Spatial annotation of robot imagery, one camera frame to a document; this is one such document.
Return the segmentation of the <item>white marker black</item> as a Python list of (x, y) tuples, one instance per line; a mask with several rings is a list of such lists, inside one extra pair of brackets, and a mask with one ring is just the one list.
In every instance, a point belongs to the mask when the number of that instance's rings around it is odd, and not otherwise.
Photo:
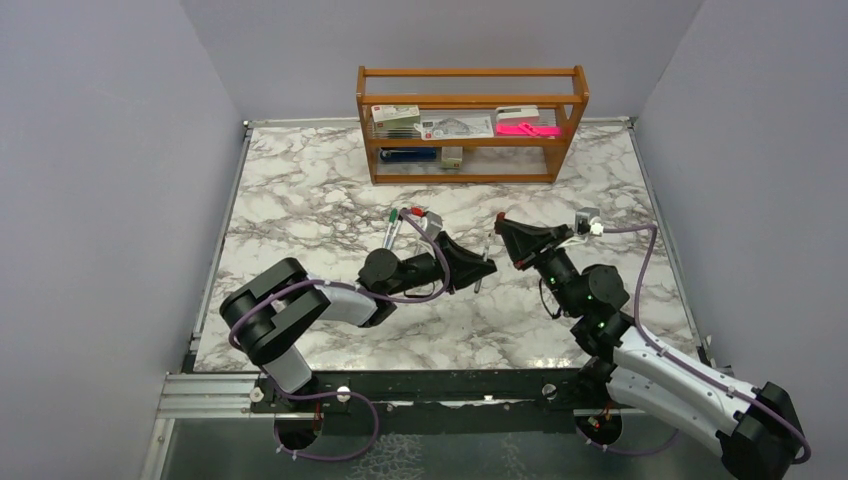
[(397, 235), (398, 235), (398, 233), (399, 233), (399, 230), (400, 230), (400, 228), (402, 227), (402, 225), (403, 225), (403, 221), (400, 221), (400, 220), (399, 220), (399, 218), (397, 218), (397, 221), (396, 221), (396, 223), (395, 223), (395, 225), (394, 225), (393, 237), (392, 237), (392, 241), (391, 241), (390, 249), (389, 249), (389, 250), (391, 250), (391, 249), (393, 248), (393, 245), (394, 245), (395, 239), (396, 239), (396, 237), (397, 237)]

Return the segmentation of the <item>white marker green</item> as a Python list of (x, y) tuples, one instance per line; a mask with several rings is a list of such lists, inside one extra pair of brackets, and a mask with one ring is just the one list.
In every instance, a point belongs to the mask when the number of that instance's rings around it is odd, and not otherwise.
[(390, 224), (389, 218), (388, 218), (388, 224), (387, 224), (387, 228), (386, 228), (385, 235), (384, 235), (383, 242), (382, 242), (383, 248), (390, 249), (390, 244), (391, 244), (392, 237), (393, 237), (393, 230), (394, 230), (395, 223)]

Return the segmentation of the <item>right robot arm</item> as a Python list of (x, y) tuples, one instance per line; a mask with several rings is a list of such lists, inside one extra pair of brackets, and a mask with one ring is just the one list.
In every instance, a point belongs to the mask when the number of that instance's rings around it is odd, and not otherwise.
[(648, 413), (700, 442), (737, 479), (780, 479), (810, 460), (811, 446), (783, 388), (757, 387), (682, 354), (641, 323), (638, 308), (624, 312), (639, 296), (626, 291), (616, 267), (574, 266), (566, 242), (602, 234), (599, 221), (573, 230), (498, 214), (494, 231), (513, 266), (535, 269), (562, 313), (575, 319), (571, 333), (590, 357), (576, 383), (585, 404), (611, 399)]

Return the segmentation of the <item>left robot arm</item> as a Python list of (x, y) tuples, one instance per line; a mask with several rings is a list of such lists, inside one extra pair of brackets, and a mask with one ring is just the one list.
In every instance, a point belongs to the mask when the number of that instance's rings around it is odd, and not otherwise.
[(295, 258), (285, 258), (220, 305), (232, 346), (276, 383), (276, 396), (298, 411), (313, 401), (313, 372), (296, 348), (297, 340), (317, 321), (358, 328), (383, 323), (402, 303), (423, 303), (411, 290), (436, 282), (454, 293), (496, 273), (495, 262), (439, 233), (433, 251), (400, 259), (379, 248), (369, 253), (355, 284), (311, 277)]

